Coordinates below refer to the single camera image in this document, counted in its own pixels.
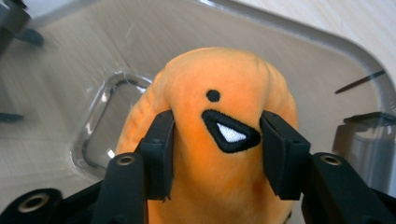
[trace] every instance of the orange plush toy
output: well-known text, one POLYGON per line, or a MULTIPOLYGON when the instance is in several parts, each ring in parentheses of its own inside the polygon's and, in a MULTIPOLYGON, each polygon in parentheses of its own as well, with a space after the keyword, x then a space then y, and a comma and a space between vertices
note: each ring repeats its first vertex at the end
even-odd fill
POLYGON ((171 200, 149 201, 150 224, 283 223, 292 202, 273 193, 262 165, 260 117, 294 128, 285 79, 257 55, 196 49, 168 63, 131 110, 117 153, 132 152, 155 116, 175 117, 171 200))

